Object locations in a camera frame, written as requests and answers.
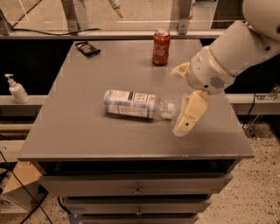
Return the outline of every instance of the drawer knob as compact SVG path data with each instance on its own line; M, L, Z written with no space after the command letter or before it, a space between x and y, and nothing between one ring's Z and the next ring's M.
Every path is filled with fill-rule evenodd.
M143 214L143 213L141 212L140 209L136 212L136 215L142 215L142 214Z
M140 191L139 187L134 191L135 195L141 195L143 192Z

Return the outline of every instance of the white pump bottle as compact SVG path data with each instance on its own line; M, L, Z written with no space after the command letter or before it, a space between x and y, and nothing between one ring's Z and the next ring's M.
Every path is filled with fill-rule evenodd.
M30 98L29 98L28 94L26 93L24 87L21 84L16 83L11 78L11 76L13 76L13 74L7 73L5 75L5 77L8 79L8 83L10 85L10 87L9 87L10 93L14 96L17 103L19 103L19 104L27 103L30 100Z

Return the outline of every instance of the floor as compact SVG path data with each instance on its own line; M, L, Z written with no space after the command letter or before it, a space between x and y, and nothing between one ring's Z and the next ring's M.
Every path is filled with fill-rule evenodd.
M266 122L255 126L257 139L248 138L255 157L234 168L233 180L220 194L211 197L210 207L199 215L196 224L280 224L280 141L274 128ZM79 217L68 217L51 195L42 207L52 223L79 223ZM20 223L25 216L0 214L0 223ZM38 209L28 223L49 222Z

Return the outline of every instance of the soda can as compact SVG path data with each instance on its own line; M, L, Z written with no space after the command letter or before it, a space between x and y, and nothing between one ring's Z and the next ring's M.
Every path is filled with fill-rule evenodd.
M166 30L158 30L154 34L154 49L152 63L157 66L167 64L169 56L170 33Z

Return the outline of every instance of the desk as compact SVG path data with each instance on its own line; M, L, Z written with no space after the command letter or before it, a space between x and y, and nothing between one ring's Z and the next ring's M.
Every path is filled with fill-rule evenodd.
M254 156L226 95L211 96L184 137L172 134L175 121L106 115L103 96L108 89L154 94L178 114L192 90L169 72L200 42L172 40L167 66L151 63L152 40L91 44L101 54L90 59L72 46L19 159L32 161L41 185L65 197L84 223L194 223L235 165Z

